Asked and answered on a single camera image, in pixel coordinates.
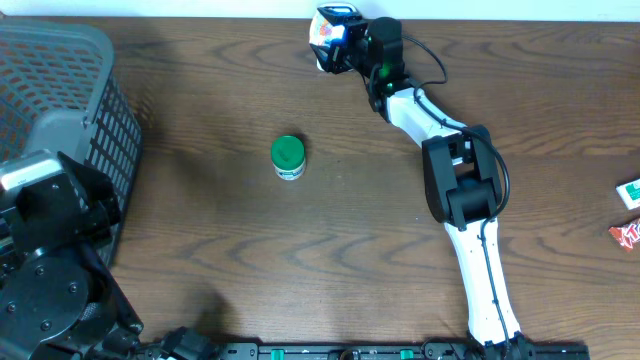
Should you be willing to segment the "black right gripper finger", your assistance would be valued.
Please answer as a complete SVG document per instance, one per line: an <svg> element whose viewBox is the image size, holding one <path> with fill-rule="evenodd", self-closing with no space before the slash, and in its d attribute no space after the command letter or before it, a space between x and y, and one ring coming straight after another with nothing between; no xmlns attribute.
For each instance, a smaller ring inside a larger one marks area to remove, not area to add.
<svg viewBox="0 0 640 360"><path fill-rule="evenodd" d="M317 12L330 24L346 24L363 19L359 11L350 5L327 5L317 8Z"/></svg>
<svg viewBox="0 0 640 360"><path fill-rule="evenodd" d="M339 53L339 46L336 43L330 43L329 45L311 44L310 47L322 71L333 74L338 73L339 66L336 63L336 59Z"/></svg>

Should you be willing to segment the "orange white tissue packet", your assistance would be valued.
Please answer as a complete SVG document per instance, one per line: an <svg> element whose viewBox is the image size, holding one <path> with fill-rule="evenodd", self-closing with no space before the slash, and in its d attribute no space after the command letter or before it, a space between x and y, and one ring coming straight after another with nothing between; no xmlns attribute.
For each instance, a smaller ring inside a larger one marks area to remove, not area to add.
<svg viewBox="0 0 640 360"><path fill-rule="evenodd" d="M332 25L317 12L312 18L309 30L309 44L318 47L330 47L334 41L340 42L345 32L344 25Z"/></svg>

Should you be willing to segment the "green lid jar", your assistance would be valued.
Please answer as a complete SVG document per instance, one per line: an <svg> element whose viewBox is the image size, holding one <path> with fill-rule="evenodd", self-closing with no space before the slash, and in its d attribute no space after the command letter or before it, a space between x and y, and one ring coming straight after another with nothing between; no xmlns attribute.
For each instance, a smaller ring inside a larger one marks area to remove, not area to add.
<svg viewBox="0 0 640 360"><path fill-rule="evenodd" d="M298 179L306 169L303 142L292 135L277 138L271 146L271 161L278 177L287 181Z"/></svg>

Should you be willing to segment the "white green medicine box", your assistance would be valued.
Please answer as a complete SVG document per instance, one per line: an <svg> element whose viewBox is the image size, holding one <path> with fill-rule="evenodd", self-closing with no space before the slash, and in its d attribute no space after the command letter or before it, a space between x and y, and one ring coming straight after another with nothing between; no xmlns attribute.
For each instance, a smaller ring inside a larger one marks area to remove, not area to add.
<svg viewBox="0 0 640 360"><path fill-rule="evenodd" d="M640 180L636 179L616 187L616 192L628 210L640 207Z"/></svg>

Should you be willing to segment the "red snack packet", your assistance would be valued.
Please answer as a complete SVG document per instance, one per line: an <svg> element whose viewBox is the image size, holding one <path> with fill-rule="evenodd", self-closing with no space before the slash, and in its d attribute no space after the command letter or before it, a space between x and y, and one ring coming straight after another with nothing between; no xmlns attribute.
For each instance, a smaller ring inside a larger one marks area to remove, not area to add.
<svg viewBox="0 0 640 360"><path fill-rule="evenodd" d="M608 229L609 234L627 252L631 252L639 245L639 219L634 219L627 224L612 226Z"/></svg>

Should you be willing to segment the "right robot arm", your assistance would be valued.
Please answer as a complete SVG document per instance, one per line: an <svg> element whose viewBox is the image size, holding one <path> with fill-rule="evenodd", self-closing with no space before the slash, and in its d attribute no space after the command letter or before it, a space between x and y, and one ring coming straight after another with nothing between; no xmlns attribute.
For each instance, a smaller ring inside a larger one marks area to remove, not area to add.
<svg viewBox="0 0 640 360"><path fill-rule="evenodd" d="M512 359L520 326L498 246L498 216L510 196L508 170L485 127L452 119L428 98L427 85L409 74L409 39L399 20L367 20L348 3L319 6L309 30L318 67L358 73L372 110L420 147L428 208L458 259L469 333L484 358Z"/></svg>

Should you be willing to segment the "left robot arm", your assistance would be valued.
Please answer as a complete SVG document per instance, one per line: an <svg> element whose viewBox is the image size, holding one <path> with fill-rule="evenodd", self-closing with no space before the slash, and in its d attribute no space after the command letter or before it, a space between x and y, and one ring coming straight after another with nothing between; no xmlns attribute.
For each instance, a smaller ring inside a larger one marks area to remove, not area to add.
<svg viewBox="0 0 640 360"><path fill-rule="evenodd" d="M1 356L133 359L143 324L98 248L121 221L111 179L62 152L1 165Z"/></svg>

